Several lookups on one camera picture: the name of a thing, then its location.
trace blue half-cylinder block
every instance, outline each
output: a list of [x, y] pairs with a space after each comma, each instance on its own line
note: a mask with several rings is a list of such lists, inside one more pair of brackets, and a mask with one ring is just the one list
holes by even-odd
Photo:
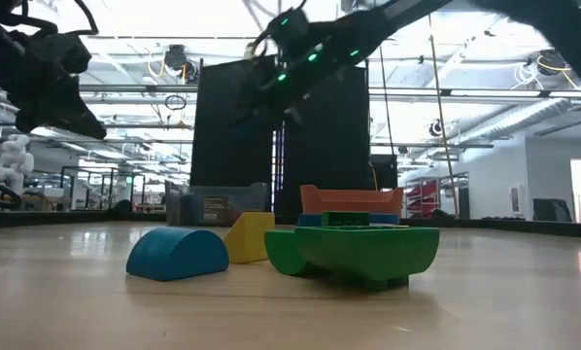
[[[370, 224], [398, 225], [399, 218], [395, 214], [370, 214]], [[321, 214], [301, 214], [297, 225], [301, 228], [315, 228], [321, 225]]]
[[228, 269], [223, 241], [206, 229], [159, 227], [135, 244], [126, 272], [155, 281], [173, 281]]

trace yellow block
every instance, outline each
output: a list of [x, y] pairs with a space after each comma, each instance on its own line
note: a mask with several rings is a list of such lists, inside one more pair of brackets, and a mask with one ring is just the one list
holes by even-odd
[[245, 212], [223, 239], [231, 263], [253, 263], [268, 259], [264, 234], [275, 229], [273, 213]]

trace black partition panel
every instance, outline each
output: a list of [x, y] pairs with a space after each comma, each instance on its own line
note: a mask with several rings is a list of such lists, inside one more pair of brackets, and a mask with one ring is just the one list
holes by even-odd
[[303, 126], [287, 123], [285, 128], [284, 179], [276, 214], [301, 213], [301, 185], [373, 189], [365, 72], [349, 69], [343, 79], [329, 79], [297, 106]]
[[236, 120], [239, 86], [252, 67], [242, 60], [202, 68], [198, 86], [193, 152], [192, 186], [249, 186], [270, 184], [273, 127], [259, 124], [241, 132], [231, 129]]

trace white robot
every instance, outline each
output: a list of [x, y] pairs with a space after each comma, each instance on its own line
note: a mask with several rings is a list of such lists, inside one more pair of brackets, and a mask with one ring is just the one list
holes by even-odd
[[1, 144], [0, 182], [18, 195], [22, 194], [22, 184], [25, 175], [34, 169], [34, 157], [27, 153], [29, 137], [25, 135], [10, 135], [8, 141]]

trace orange toy boat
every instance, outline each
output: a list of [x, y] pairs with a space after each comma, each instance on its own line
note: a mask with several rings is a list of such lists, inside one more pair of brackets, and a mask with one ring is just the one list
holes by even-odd
[[395, 214], [400, 217], [403, 189], [388, 192], [363, 190], [319, 190], [314, 185], [301, 186], [303, 214], [324, 211], [353, 211]]

